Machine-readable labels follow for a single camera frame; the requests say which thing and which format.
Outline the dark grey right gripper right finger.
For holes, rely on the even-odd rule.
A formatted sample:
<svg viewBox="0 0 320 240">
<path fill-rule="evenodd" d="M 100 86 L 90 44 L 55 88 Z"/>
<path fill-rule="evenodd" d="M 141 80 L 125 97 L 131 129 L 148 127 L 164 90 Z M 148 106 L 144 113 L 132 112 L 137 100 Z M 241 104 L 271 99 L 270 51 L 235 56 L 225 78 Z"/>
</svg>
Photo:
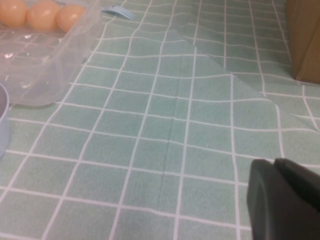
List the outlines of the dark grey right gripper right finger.
<svg viewBox="0 0 320 240">
<path fill-rule="evenodd" d="M 273 164 L 286 182 L 305 202 L 320 207 L 320 176 L 287 158 L 276 158 Z"/>
</svg>

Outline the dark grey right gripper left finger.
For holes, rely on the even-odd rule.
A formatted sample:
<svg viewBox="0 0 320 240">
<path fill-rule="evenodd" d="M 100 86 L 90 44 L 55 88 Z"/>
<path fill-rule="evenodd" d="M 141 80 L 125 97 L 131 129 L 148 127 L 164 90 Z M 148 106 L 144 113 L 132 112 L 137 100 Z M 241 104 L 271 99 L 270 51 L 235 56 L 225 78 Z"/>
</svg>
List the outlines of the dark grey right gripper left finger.
<svg viewBox="0 0 320 240">
<path fill-rule="evenodd" d="M 246 203 L 254 240 L 320 238 L 320 208 L 300 198 L 274 162 L 251 162 Z"/>
</svg>

